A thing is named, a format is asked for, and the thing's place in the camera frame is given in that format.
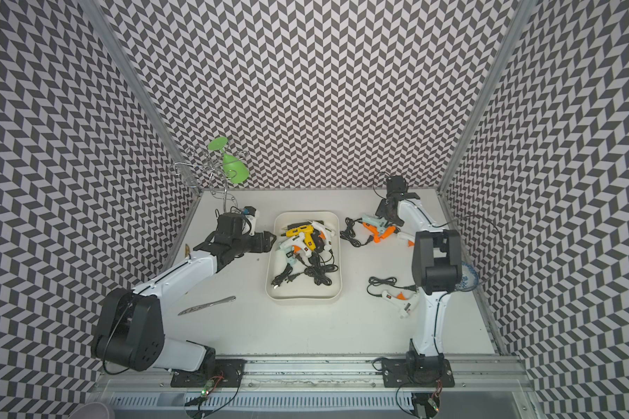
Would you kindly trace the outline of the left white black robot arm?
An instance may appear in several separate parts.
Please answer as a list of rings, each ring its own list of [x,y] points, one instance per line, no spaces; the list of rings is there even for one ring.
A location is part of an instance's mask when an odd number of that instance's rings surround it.
[[[252,206],[219,215],[216,230],[185,261],[132,289],[111,291],[102,303],[92,356],[134,371],[202,370],[206,361],[213,360],[213,349],[169,338],[164,331],[164,310],[246,253],[272,251],[276,235],[257,232],[258,216]]]

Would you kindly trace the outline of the small white glue gun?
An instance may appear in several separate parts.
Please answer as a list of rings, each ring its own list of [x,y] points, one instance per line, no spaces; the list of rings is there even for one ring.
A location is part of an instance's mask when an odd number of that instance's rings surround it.
[[[333,238],[335,237],[335,231],[328,228],[324,223],[311,220],[310,224],[316,230],[316,237],[321,239],[323,243],[323,249],[330,251],[333,247]]]

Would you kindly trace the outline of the cream plastic storage box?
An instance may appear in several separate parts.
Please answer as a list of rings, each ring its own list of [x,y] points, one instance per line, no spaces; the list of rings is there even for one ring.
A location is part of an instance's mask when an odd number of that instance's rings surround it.
[[[316,237],[316,250],[299,251],[294,267],[287,266],[284,256],[278,251],[281,246],[294,246],[293,237],[284,233],[300,225],[310,224],[311,220],[324,223],[335,231],[333,247],[323,249],[323,243]],[[267,270],[267,296],[280,304],[324,304],[336,300],[342,293],[342,258],[339,237],[340,220],[331,211],[291,211],[283,212],[274,222],[274,234],[278,241],[269,258]]]

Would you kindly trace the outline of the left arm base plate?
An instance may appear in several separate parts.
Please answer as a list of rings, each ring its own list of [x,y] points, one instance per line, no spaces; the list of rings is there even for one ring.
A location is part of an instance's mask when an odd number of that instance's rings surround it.
[[[202,366],[196,372],[175,370],[171,379],[174,389],[202,388],[207,382],[215,383],[220,380],[217,388],[237,388],[245,374],[246,360],[240,358],[216,360],[214,366],[210,363]]]

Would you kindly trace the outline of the blue patterned ceramic bowl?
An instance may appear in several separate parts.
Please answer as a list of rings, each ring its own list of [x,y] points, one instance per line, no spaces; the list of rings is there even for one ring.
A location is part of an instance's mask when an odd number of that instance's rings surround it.
[[[467,262],[461,264],[461,281],[456,286],[456,290],[463,293],[474,291],[480,284],[480,277],[473,265]]]

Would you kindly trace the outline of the mint glue gun at back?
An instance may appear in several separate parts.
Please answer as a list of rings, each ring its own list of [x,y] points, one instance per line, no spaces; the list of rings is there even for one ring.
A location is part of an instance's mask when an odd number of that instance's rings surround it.
[[[392,224],[384,218],[374,218],[373,216],[363,215],[361,222],[367,228],[372,231],[376,231],[378,234],[384,234]]]

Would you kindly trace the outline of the yellow glue gun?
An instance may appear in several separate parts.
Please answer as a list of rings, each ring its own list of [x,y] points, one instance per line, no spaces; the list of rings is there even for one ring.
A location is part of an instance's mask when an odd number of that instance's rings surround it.
[[[284,233],[285,237],[293,237],[295,240],[294,247],[299,251],[308,249],[309,251],[316,250],[316,242],[313,239],[314,227],[309,223],[300,225],[295,228],[289,229]]]

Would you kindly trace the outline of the orange glue gun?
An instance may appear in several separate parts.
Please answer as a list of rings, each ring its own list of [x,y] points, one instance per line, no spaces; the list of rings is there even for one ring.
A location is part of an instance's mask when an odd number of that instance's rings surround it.
[[[369,223],[363,223],[363,227],[371,232],[374,243],[380,243],[397,232],[397,228],[393,225],[390,225],[389,227],[377,227],[375,225],[370,225]]]

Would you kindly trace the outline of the mint green glue gun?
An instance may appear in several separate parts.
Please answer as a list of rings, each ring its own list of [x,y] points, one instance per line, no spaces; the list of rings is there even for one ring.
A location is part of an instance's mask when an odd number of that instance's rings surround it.
[[[287,266],[294,267],[299,257],[298,252],[301,249],[298,246],[288,245],[286,247],[281,246],[278,251],[284,256]]]

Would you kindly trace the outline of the aluminium rail frame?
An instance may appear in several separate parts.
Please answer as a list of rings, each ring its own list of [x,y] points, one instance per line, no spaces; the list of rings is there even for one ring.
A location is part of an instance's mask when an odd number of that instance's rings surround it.
[[[148,370],[103,377],[89,399],[117,417],[154,412],[192,418],[396,417],[414,402],[440,398],[440,418],[543,418],[545,414],[518,358],[449,355],[441,373],[407,375],[399,356],[246,356],[207,400],[198,383],[171,385],[173,375]]]

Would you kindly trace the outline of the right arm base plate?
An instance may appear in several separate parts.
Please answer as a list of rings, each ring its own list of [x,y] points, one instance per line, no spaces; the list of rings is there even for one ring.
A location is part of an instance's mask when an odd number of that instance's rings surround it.
[[[438,382],[443,388],[455,386],[454,373],[446,359],[431,358],[409,366],[406,359],[382,359],[375,365],[383,379],[384,387],[397,389],[404,387],[435,388]]]

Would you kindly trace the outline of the silver metal knife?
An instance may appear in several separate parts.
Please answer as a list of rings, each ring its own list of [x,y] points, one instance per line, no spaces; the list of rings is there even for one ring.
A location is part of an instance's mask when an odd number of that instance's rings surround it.
[[[232,303],[235,300],[237,300],[236,296],[230,296],[230,297],[223,298],[221,300],[216,300],[216,301],[212,301],[212,302],[196,305],[196,306],[193,306],[193,307],[188,307],[185,310],[183,310],[182,312],[179,312],[178,316],[184,316],[184,315],[187,315],[187,314],[193,314],[195,312],[202,311],[202,310],[204,310],[206,308],[216,307],[216,306],[223,305],[223,304],[226,304],[226,303]]]

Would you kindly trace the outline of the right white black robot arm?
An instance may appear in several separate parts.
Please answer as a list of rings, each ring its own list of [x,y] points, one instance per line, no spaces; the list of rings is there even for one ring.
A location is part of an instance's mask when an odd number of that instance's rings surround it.
[[[443,325],[447,304],[462,280],[461,235],[431,216],[403,176],[387,176],[376,215],[409,236],[412,278],[419,298],[419,322],[406,353],[409,367],[443,365]]]

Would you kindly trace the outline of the green plastic cup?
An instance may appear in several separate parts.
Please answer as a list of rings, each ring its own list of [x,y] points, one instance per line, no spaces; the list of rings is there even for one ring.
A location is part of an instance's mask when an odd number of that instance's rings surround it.
[[[207,148],[211,152],[219,152],[221,154],[221,168],[225,174],[225,178],[232,184],[244,183],[250,176],[250,172],[246,164],[237,156],[226,151],[228,139],[220,136],[212,140]]]

